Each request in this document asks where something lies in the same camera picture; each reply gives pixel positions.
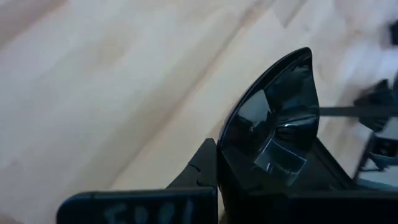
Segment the wooden floor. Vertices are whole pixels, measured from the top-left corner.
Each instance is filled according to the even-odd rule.
[[[398,71],[396,17],[395,0],[0,0],[0,213],[53,223],[79,191],[166,186],[300,47],[320,104],[350,105]],[[318,137],[352,176],[368,134],[328,118]]]

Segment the glossy black plastic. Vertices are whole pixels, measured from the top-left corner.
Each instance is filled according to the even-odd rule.
[[[250,86],[227,118],[218,148],[237,149],[291,185],[306,163],[318,125],[312,53],[302,48],[280,59]]]

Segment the light wood surface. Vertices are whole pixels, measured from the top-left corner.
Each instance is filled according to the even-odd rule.
[[[397,16],[395,0],[0,0],[0,213],[53,223],[80,191],[165,187],[300,47],[320,104],[350,105],[398,70]],[[318,137],[353,175],[368,134],[323,118]]]

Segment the black curved cap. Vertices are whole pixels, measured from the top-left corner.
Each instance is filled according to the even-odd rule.
[[[319,102],[312,53],[302,48],[266,70],[227,117],[218,149],[237,149],[290,185],[316,140]]]

